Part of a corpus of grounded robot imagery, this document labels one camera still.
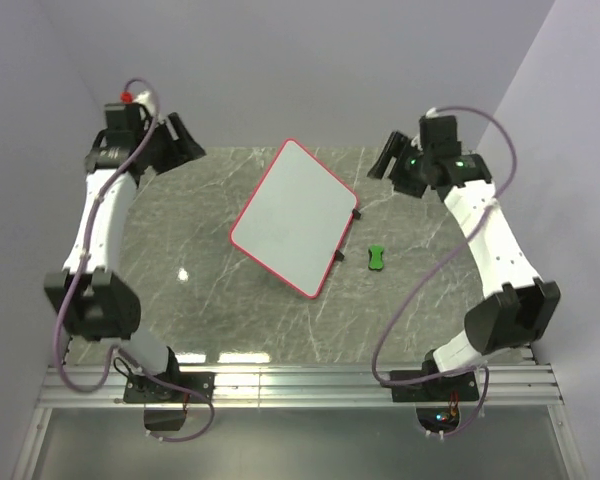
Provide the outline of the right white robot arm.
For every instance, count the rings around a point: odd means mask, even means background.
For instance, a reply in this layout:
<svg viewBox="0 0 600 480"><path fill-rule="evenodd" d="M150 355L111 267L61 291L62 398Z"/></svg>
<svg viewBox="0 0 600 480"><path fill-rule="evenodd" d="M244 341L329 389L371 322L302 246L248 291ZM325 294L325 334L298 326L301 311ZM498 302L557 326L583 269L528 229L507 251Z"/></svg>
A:
<svg viewBox="0 0 600 480"><path fill-rule="evenodd" d="M483 157L462 148L456 118L461 110L459 106L430 109L420 118L414 138L392 132L367 174L373 179L388 177L395 192L414 198L435 191L464 235L418 281L405 304L463 250L470 251L480 276L482 300L465 314L461 332L428 355L419 376L384 377L378 370L380 352L372 353L371 372L381 386L399 389L421 384L435 400L455 390L456 377L485 369L491 357L507 349L541 339L561 299L557 283L543 280L523 253L500 205L518 166L510 135L491 115L481 115L501 133L511 155L508 177L496 185Z"/></svg>

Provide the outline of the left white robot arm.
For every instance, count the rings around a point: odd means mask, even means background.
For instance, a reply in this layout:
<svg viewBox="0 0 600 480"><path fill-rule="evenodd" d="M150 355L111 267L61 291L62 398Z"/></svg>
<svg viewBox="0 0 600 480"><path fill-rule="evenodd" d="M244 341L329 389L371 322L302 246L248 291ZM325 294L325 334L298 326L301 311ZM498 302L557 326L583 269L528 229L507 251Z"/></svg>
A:
<svg viewBox="0 0 600 480"><path fill-rule="evenodd" d="M174 351L141 325L138 295L118 275L124 226L147 169L163 174L205 156L177 113L162 116L148 92L125 91L104 108L105 127L85 157L86 196L76 238L62 268L44 277L56 312L52 358L65 385L81 394L64 369L63 336L107 347L105 366L125 367L127 391L141 402L182 401L190 386Z"/></svg>

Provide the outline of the pink framed whiteboard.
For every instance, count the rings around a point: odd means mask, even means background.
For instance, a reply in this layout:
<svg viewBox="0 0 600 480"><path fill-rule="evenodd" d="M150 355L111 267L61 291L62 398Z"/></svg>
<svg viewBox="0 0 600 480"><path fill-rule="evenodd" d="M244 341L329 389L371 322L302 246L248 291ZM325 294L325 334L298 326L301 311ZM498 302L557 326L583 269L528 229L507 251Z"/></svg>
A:
<svg viewBox="0 0 600 480"><path fill-rule="evenodd" d="M349 185L289 138L238 214L229 241L266 271L314 299L358 204Z"/></svg>

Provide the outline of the aluminium mounting rail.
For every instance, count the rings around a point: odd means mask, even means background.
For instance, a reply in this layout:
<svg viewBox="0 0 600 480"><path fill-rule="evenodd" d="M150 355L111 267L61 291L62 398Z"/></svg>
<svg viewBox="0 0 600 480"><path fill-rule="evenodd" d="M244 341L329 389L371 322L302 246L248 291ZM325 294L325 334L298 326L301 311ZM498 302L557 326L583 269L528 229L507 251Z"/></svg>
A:
<svg viewBox="0 0 600 480"><path fill-rule="evenodd" d="M185 372L214 374L212 402L227 408L397 407L391 390L381 387L362 364L184 365ZM113 372L97 392L67 389L56 370L47 371L37 405L41 408L126 408L124 378ZM549 366L496 365L490 368L487 406L560 405L563 398Z"/></svg>

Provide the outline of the green whiteboard eraser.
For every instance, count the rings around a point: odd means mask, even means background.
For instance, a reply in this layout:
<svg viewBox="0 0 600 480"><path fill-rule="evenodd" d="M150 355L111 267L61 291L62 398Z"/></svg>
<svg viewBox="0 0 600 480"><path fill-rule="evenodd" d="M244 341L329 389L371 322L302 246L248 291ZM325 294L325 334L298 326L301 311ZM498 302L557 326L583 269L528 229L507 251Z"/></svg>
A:
<svg viewBox="0 0 600 480"><path fill-rule="evenodd" d="M384 269L384 247L371 245L368 248L368 269L370 271L382 271Z"/></svg>

